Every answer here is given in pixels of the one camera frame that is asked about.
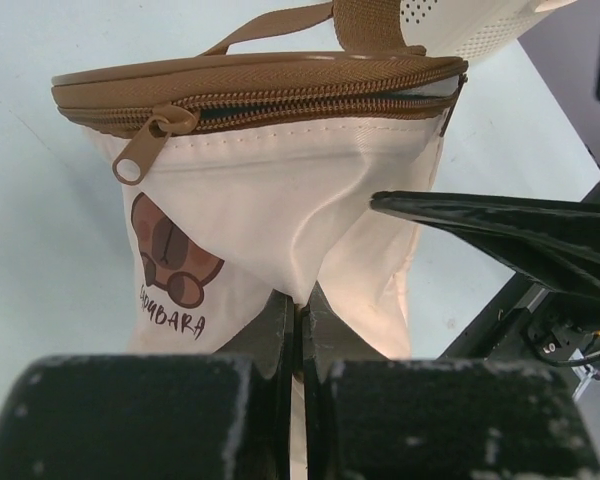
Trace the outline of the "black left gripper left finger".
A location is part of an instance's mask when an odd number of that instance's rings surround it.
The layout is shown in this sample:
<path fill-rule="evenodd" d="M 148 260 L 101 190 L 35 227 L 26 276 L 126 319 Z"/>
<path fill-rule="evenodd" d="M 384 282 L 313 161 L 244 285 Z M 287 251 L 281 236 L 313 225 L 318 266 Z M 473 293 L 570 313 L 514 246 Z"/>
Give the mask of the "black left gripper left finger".
<path fill-rule="evenodd" d="M 0 413 L 0 479 L 286 479 L 294 304 L 210 355 L 49 356 Z"/>

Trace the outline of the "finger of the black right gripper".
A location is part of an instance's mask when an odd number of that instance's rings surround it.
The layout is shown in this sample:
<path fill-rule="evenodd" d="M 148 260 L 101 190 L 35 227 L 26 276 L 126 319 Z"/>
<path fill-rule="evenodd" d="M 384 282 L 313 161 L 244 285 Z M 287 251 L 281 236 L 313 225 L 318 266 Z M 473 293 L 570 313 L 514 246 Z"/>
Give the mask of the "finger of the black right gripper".
<path fill-rule="evenodd" d="M 453 234 L 548 290 L 600 302 L 599 263 L 515 237 L 451 225 L 430 227 Z"/>
<path fill-rule="evenodd" d="M 460 227 L 536 241 L 600 243 L 600 204 L 436 192 L 378 192 L 372 210 L 438 227 Z"/>

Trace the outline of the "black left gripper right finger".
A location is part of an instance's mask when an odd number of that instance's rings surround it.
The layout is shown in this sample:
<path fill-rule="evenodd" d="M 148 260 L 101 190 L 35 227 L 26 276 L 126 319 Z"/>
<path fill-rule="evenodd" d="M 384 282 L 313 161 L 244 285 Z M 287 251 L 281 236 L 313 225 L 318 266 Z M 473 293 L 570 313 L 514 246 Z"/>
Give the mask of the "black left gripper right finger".
<path fill-rule="evenodd" d="M 600 479 L 590 435 L 552 370 L 385 358 L 320 288 L 302 336 L 312 479 Z"/>

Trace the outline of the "cream plastic laundry basket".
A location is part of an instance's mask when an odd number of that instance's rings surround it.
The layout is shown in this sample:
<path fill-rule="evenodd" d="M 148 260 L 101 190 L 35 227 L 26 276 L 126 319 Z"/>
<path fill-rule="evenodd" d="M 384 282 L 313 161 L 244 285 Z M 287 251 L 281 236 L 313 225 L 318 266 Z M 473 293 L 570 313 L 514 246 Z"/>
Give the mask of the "cream plastic laundry basket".
<path fill-rule="evenodd" d="M 400 31 L 432 57 L 487 57 L 574 0 L 402 0 Z"/>

